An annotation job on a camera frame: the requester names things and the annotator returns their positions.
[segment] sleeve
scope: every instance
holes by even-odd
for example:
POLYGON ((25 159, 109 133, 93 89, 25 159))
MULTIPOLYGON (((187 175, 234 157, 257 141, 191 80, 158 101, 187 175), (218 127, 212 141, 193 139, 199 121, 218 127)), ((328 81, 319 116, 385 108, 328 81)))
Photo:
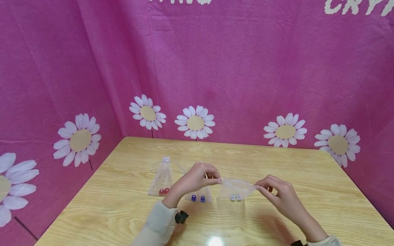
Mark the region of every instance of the sleeve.
POLYGON ((342 244, 335 236, 330 235, 320 242, 307 242, 307 246, 342 246, 342 244))
POLYGON ((132 246, 165 245, 175 229, 177 209, 169 209, 158 201, 149 214, 144 227, 134 239, 132 246))

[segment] pink fabric curtain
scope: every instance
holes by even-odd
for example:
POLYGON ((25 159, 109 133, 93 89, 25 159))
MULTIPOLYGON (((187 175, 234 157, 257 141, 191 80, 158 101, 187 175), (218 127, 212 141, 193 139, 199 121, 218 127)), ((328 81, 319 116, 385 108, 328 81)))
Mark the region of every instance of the pink fabric curtain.
POLYGON ((322 149, 394 226, 394 0, 182 2, 0 0, 0 185, 23 199, 1 243, 33 245, 122 136, 322 149))

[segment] tan flower center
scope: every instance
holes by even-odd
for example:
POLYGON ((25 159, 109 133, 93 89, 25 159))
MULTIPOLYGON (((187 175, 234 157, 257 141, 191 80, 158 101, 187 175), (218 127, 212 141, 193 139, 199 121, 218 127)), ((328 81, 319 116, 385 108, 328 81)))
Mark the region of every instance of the tan flower center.
POLYGON ((337 155, 343 155, 348 150, 348 141, 342 136, 332 136, 328 139, 328 146, 337 155))
POLYGON ((90 141, 92 140, 92 134, 89 130, 82 129, 78 130, 70 139, 70 147, 73 151, 79 152, 86 149, 90 141))
POLYGON ((9 190, 11 190, 11 183, 6 177, 0 176, 0 201, 6 197, 9 190))
POLYGON ((188 119, 188 128, 193 131, 201 130, 204 127, 204 121, 200 116, 192 116, 188 119))
POLYGON ((141 116, 145 119, 145 120, 156 120, 156 113, 154 112, 153 108, 149 107, 149 106, 143 106, 141 108, 141 116))
POLYGON ((275 135, 280 138, 280 139, 289 139, 291 137, 294 137, 296 134, 296 128, 291 125, 283 125, 279 126, 278 129, 276 129, 275 135))

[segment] wood grain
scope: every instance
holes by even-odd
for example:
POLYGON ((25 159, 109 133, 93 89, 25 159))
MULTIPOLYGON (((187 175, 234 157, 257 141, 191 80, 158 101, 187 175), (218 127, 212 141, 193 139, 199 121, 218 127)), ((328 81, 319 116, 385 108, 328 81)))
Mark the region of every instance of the wood grain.
MULTIPOLYGON (((148 196, 151 166, 170 156, 185 169, 212 163, 222 177, 250 183, 267 174, 294 185, 308 211, 344 245, 392 245, 394 232, 328 153, 318 150, 126 137, 36 245, 131 245, 159 197, 148 196)), ((181 173, 173 166, 174 177, 181 173)), ((290 245, 301 231, 255 191, 244 202, 182 200, 190 217, 168 245, 290 245)))

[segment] person's left hand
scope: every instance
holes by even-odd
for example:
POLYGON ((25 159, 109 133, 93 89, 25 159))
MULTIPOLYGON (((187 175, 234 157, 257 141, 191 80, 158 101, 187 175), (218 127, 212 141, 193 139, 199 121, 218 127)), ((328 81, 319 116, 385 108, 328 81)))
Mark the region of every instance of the person's left hand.
POLYGON ((163 204, 166 207, 177 207, 184 195, 216 184, 221 184, 221 177, 216 167, 212 164, 196 162, 185 175, 171 186, 170 192, 163 199, 163 204))

